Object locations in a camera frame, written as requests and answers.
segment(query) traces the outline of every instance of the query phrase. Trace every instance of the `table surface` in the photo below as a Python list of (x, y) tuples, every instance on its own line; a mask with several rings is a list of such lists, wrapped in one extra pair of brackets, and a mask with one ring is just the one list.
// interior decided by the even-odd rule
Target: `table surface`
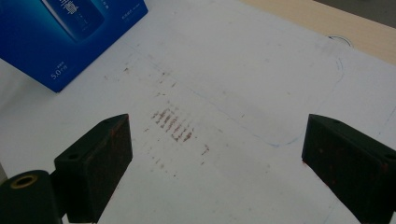
[[(348, 39), (355, 49), (396, 65), (396, 29), (313, 0), (241, 0), (323, 35)], [(332, 4), (359, 4), (376, 17), (378, 8), (394, 1), (329, 0)]]
[(396, 148), (396, 66), (236, 0), (146, 3), (61, 93), (0, 62), (7, 175), (52, 172), (128, 113), (134, 159), (100, 223), (359, 223), (302, 163), (306, 122)]

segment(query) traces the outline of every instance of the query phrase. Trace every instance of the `blue product box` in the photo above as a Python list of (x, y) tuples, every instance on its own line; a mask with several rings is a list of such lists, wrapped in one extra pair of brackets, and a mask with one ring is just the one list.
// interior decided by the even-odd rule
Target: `blue product box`
[(147, 13), (143, 0), (0, 0), (0, 58), (58, 92)]

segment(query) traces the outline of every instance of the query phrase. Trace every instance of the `black clamp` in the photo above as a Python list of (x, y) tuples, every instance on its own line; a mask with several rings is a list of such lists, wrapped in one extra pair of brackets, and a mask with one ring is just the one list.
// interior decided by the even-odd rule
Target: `black clamp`
[(396, 151), (336, 119), (309, 115), (303, 161), (362, 223), (396, 211)]
[(0, 223), (98, 222), (133, 157), (129, 116), (105, 119), (55, 159), (0, 186)]

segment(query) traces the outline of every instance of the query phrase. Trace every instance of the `red marks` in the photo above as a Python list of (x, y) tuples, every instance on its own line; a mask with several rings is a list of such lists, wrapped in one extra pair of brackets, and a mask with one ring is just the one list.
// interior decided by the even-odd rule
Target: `red marks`
[(165, 93), (157, 92), (157, 94), (155, 95), (155, 97), (159, 97), (159, 96), (161, 96), (161, 95), (166, 95), (166, 94), (165, 94)]
[(165, 121), (163, 122), (163, 125), (161, 125), (161, 128), (163, 128), (165, 126), (165, 124), (168, 122), (168, 120), (171, 118), (170, 115), (168, 115), (168, 117), (166, 117)]
[(209, 150), (209, 146), (205, 145), (205, 151), (201, 155), (204, 156)]
[(171, 120), (171, 122), (169, 123), (168, 129), (166, 129), (166, 132), (168, 132), (169, 130), (172, 129), (173, 125), (176, 123), (177, 120), (178, 120), (178, 117), (175, 117), (174, 119)]
[(189, 132), (187, 136), (184, 138), (183, 142), (189, 140), (191, 138), (192, 132)]
[(165, 109), (161, 114), (160, 114), (160, 117), (158, 118), (158, 120), (157, 120), (157, 124), (158, 123), (160, 123), (160, 121), (161, 121), (161, 119), (163, 119), (163, 117), (165, 116), (165, 113), (167, 112), (169, 110), (169, 108), (168, 109)]
[(192, 138), (194, 129), (190, 127), (191, 121), (187, 125), (184, 124), (185, 119), (180, 122), (179, 115), (180, 111), (178, 107), (170, 105), (162, 113), (160, 111), (154, 113), (151, 119), (155, 119), (155, 123), (164, 129), (166, 133), (170, 131), (171, 137), (175, 141), (182, 140), (183, 142), (187, 142)]

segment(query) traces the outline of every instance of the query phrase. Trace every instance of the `red stain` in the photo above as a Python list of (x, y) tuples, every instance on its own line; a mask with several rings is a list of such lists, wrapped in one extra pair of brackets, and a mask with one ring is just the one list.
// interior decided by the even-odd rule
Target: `red stain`
[(166, 130), (166, 132), (168, 132), (169, 130), (172, 129), (172, 126), (176, 123), (178, 117), (175, 117), (174, 119), (171, 120), (171, 122), (169, 123), (168, 129)]
[(178, 140), (181, 136), (183, 136), (184, 132), (186, 132), (186, 131), (187, 131), (187, 129), (185, 128), (185, 129), (183, 130), (183, 132), (181, 132), (181, 134), (178, 135), (177, 140)]
[(157, 111), (151, 118), (152, 118), (152, 119), (155, 119), (155, 117), (157, 117), (158, 114), (160, 114), (159, 111)]
[(163, 125), (161, 125), (161, 128), (163, 128), (165, 126), (165, 124), (168, 122), (168, 120), (171, 118), (172, 116), (168, 115), (168, 117), (166, 117), (165, 121), (163, 122)]
[(204, 156), (209, 150), (209, 146), (205, 145), (205, 151), (201, 155)]
[(192, 133), (188, 133), (187, 136), (184, 138), (183, 142), (189, 140), (191, 138)]
[(174, 133), (177, 133), (177, 131), (181, 128), (181, 123), (177, 125), (177, 127), (174, 130)]
[(164, 117), (165, 114), (166, 114), (166, 111), (168, 111), (168, 110), (169, 110), (169, 108), (168, 108), (168, 109), (165, 109), (165, 110), (161, 113), (160, 117), (158, 118), (158, 120), (157, 120), (157, 122), (156, 122), (157, 124), (160, 123), (160, 120), (163, 119), (163, 117)]

